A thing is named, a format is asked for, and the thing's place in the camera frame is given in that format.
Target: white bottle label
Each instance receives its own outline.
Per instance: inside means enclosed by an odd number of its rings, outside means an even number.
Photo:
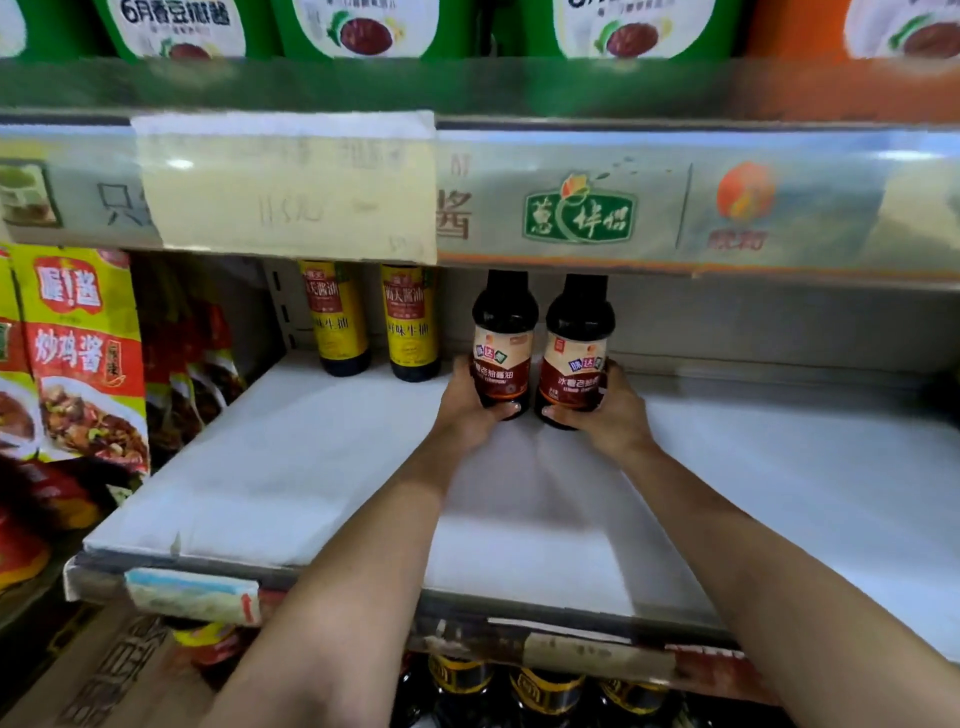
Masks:
[[[331,58],[419,58],[437,34],[440,0],[293,0],[314,47]]]
[[[247,55],[234,0],[108,0],[120,37],[139,58],[242,58]]]
[[[553,0],[568,58],[669,59],[700,37],[716,0]]]
[[[0,59],[19,56],[27,48],[27,23],[16,0],[0,0]]]
[[[852,0],[844,26],[851,58],[960,56],[956,0]]]

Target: yellow bottle label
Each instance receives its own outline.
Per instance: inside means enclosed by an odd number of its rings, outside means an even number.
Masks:
[[[433,308],[436,275],[421,266],[380,266],[390,359],[401,367],[422,367],[440,356]]]
[[[352,263],[301,260],[300,272],[320,356],[343,361],[365,352],[369,344],[359,268]]]

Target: yellow soy sauce bottle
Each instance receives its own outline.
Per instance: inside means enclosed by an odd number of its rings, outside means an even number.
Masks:
[[[370,366],[371,356],[360,297],[360,267],[331,260],[299,263],[324,369],[334,376],[360,374]]]
[[[381,265],[390,366],[403,381],[426,381],[440,371],[434,311],[437,272],[419,265]]]

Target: yellow packaging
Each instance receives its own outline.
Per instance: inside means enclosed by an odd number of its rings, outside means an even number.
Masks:
[[[148,473],[143,353],[129,257],[34,245],[12,252],[46,434],[40,458],[85,455]]]
[[[440,356],[434,311],[437,273],[419,265],[381,265],[390,359],[401,367],[422,367]]]
[[[0,452],[27,460],[36,454],[42,434],[10,253],[0,245]]]
[[[365,352],[370,344],[360,297],[359,266],[330,260],[299,263],[320,356],[344,361]]]

